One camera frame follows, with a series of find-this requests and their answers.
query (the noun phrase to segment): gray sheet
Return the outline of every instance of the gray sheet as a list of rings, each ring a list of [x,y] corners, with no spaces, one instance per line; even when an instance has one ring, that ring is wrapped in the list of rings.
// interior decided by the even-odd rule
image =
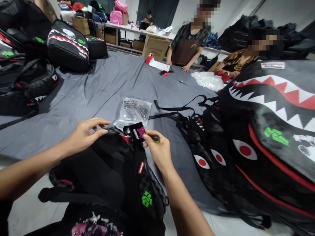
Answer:
[[[155,115],[160,112],[154,100],[161,107],[181,107],[200,94],[215,96],[213,91],[197,85],[191,71],[182,72],[180,67],[173,66],[175,73],[160,76],[159,70],[144,64],[141,57],[114,51],[109,51],[109,55],[106,60],[98,60],[95,70],[88,74],[57,70],[62,79],[40,104],[40,114],[0,130],[0,154],[25,159],[67,138],[82,120],[101,117],[114,122],[125,97],[151,102],[151,115]],[[199,114],[204,110],[198,106],[201,101],[202,98],[191,103]],[[14,119],[0,116],[0,124]],[[197,205],[211,214],[223,212],[222,204],[200,180],[190,149],[175,122],[169,118],[154,119],[147,128],[158,130],[170,140],[174,166]],[[150,167],[162,182],[148,149],[146,154]]]

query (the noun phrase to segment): red label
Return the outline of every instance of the red label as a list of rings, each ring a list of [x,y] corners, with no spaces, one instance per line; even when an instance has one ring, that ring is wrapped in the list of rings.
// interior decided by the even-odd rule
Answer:
[[[141,174],[141,173],[142,173],[143,167],[144,167],[144,162],[141,162],[140,167],[139,167],[138,174]]]

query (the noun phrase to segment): pink backpack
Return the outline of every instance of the pink backpack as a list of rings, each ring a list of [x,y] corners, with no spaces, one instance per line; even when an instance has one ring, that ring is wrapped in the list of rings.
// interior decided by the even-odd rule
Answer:
[[[119,0],[115,0],[115,7],[121,10],[123,13],[127,12],[128,5],[126,3],[122,3]]]
[[[112,11],[109,18],[111,23],[116,25],[123,25],[122,13],[120,11]]]

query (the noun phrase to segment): clear plastic bag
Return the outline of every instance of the clear plastic bag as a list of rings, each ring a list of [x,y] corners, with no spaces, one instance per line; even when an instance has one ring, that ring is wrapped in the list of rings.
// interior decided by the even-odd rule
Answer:
[[[114,122],[114,126],[120,130],[124,126],[129,126],[142,122],[144,126],[148,124],[152,103],[135,99],[125,98],[120,108],[118,120]]]
[[[221,76],[214,75],[213,72],[194,72],[191,74],[191,76],[195,78],[197,84],[209,88],[215,92],[225,87]]]

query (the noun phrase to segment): red and white eye print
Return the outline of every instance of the red and white eye print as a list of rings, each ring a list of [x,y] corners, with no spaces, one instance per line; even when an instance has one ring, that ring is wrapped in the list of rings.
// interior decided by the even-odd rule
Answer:
[[[218,153],[217,151],[213,150],[213,149],[210,149],[211,152],[212,152],[212,155],[214,156],[214,158],[223,166],[226,166],[226,163],[225,163],[225,160],[223,158],[223,156]]]
[[[205,159],[203,159],[201,156],[198,155],[194,155],[194,158],[196,159],[197,163],[205,169],[210,169],[210,166],[208,165],[208,163],[206,162]]]
[[[239,153],[243,157],[250,159],[250,160],[253,160],[253,161],[257,160],[256,152],[247,143],[240,141],[240,140],[236,140],[236,139],[233,139],[233,143],[234,143],[236,149],[239,151]]]

